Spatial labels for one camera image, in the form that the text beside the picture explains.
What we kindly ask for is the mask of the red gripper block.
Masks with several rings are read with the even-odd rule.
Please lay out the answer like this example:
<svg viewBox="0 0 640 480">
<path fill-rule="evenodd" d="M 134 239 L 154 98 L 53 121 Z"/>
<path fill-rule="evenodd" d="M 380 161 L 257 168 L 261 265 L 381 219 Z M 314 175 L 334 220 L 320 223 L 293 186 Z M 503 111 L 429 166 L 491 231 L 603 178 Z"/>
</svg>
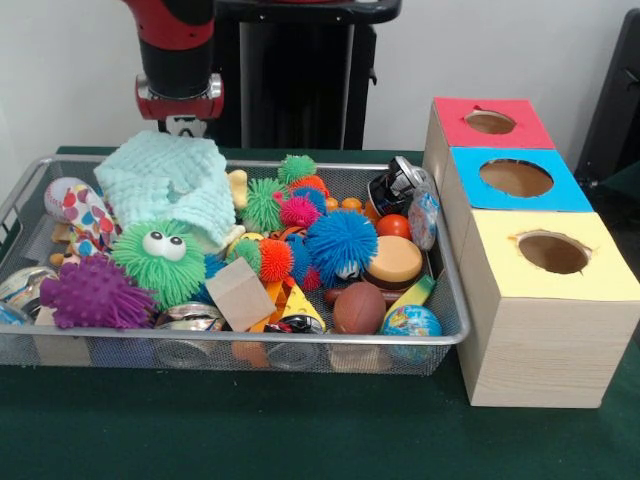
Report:
<svg viewBox="0 0 640 480">
<path fill-rule="evenodd" d="M 217 98 L 197 97 L 192 99 L 175 100 L 161 97 L 136 97 L 137 105 L 142 117 L 146 120 L 159 120 L 160 132 L 169 134 L 167 118 L 174 116 L 188 116 L 199 119 L 197 121 L 197 136 L 205 138 L 208 122 L 217 119 L 224 108 L 224 96 Z"/>
</svg>

